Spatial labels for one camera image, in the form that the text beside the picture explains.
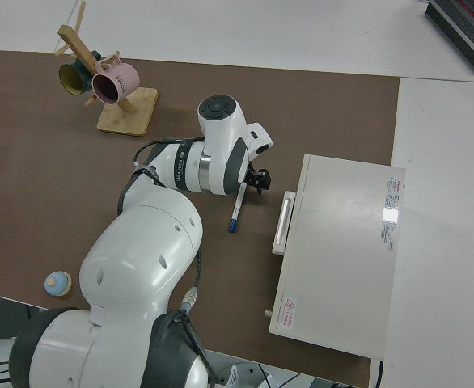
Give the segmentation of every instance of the pen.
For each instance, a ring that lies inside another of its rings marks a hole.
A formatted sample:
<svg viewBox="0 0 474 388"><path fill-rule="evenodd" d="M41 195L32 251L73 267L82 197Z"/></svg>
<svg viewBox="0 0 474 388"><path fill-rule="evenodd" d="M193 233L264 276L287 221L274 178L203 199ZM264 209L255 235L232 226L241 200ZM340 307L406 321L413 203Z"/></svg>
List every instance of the pen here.
<svg viewBox="0 0 474 388"><path fill-rule="evenodd" d="M237 217L239 216L240 206L243 204L246 187L247 184L245 182L240 184L239 193L237 194L237 199L235 200L234 212L231 214L230 226L228 226L228 230L231 233L235 233L235 230L237 229Z"/></svg>

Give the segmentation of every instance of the brown table mat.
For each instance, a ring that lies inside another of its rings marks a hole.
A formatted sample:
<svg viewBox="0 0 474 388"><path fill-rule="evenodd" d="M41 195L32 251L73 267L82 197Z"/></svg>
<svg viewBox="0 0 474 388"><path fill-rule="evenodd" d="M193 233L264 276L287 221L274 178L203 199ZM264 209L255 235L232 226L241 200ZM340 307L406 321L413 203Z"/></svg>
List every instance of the brown table mat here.
<svg viewBox="0 0 474 388"><path fill-rule="evenodd" d="M281 269L281 257L271 253L281 199L284 190L296 190L303 155L390 164L399 79L128 61L141 86L160 93L141 138L96 129L102 105L85 108L91 93L75 97L61 87L57 72L68 61L0 52L0 296L87 309L78 270L116 217L134 152L155 138L200 136L197 105L228 94L248 123L260 122L271 135L273 148L255 167L268 168L273 183L261 196L248 189L236 234L226 231L234 196L187 193L205 231L194 326L208 349L367 386L369 360L269 334L264 310L273 308ZM56 270L73 278L65 297L44 291L45 277ZM194 276L195 265L172 294L171 308Z"/></svg>

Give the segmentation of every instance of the warning triangle sticker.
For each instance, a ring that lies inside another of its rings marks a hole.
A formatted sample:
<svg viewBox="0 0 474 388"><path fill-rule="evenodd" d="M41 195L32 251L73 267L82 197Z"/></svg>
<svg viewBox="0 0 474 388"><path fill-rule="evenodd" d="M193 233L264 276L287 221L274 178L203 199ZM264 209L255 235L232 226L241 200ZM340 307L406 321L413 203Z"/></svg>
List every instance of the warning triangle sticker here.
<svg viewBox="0 0 474 388"><path fill-rule="evenodd" d="M296 307L296 305L289 298L287 298L286 299L286 310L291 310L295 307Z"/></svg>

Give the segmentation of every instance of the wooden base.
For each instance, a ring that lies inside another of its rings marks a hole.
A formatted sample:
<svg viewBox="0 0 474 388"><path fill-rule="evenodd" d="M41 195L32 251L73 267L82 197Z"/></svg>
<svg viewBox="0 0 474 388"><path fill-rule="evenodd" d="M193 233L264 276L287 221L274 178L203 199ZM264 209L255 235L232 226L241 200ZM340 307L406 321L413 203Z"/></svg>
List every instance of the wooden base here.
<svg viewBox="0 0 474 388"><path fill-rule="evenodd" d="M117 105L104 105L97 128L105 132L143 136L146 134L157 98L156 89L139 87L127 97L136 108L135 112L125 112Z"/></svg>

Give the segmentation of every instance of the mug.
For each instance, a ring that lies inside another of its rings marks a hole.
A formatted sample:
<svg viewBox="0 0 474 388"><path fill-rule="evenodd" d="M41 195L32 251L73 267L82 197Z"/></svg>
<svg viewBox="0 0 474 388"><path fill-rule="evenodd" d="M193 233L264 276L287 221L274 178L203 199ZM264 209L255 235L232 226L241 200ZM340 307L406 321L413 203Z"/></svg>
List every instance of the mug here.
<svg viewBox="0 0 474 388"><path fill-rule="evenodd" d="M98 61L101 56L96 51L91 52ZM67 63L59 69L59 79L68 93L81 95L85 91L91 90L91 79L93 75L86 66L77 58L75 62Z"/></svg>
<svg viewBox="0 0 474 388"><path fill-rule="evenodd" d="M103 69L102 62L109 59L113 59L112 67ZM103 103L110 105L118 103L140 86L140 77L136 69L129 63L122 63L116 54L97 61L95 68L98 73L93 77L91 85L95 95Z"/></svg>

